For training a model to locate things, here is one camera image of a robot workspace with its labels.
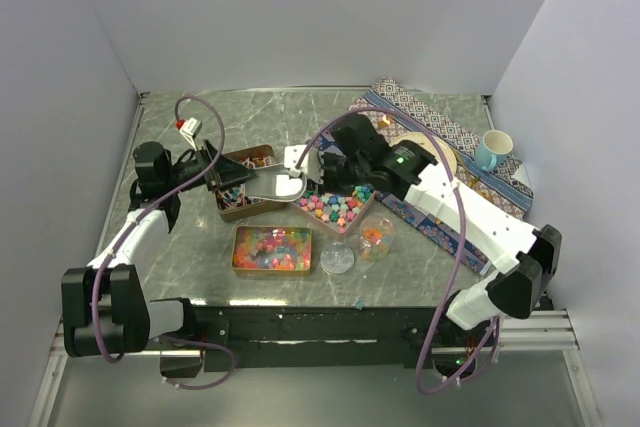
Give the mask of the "metal candy scoop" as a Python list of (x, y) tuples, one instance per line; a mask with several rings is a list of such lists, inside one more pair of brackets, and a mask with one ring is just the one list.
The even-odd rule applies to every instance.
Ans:
[(254, 170), (254, 176), (245, 182), (249, 197), (274, 202), (293, 202), (306, 190), (307, 182), (292, 178), (283, 164)]

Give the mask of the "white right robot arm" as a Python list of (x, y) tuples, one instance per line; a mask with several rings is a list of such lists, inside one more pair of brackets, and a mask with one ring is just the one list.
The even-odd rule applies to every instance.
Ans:
[(515, 218), (469, 188), (454, 176), (442, 149), (429, 153), (413, 141), (389, 145), (365, 113), (356, 109), (325, 126), (341, 153), (324, 155), (324, 187), (338, 191), (369, 184), (392, 194), (443, 221), (493, 268), (481, 282), (448, 298), (446, 315), (437, 323), (440, 338), (456, 346), (493, 317), (528, 318), (557, 272), (561, 233)]

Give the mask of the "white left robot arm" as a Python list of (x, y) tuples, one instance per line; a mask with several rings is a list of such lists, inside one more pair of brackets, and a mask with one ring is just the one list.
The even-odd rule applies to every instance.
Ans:
[(210, 142), (178, 158), (159, 142), (145, 142), (133, 160), (137, 178), (123, 227), (86, 267), (69, 269), (61, 279), (64, 348), (71, 357), (102, 355), (116, 362), (162, 335), (179, 349), (193, 345), (199, 324), (191, 302), (146, 300), (140, 275), (176, 225), (181, 192), (225, 190), (256, 175)]

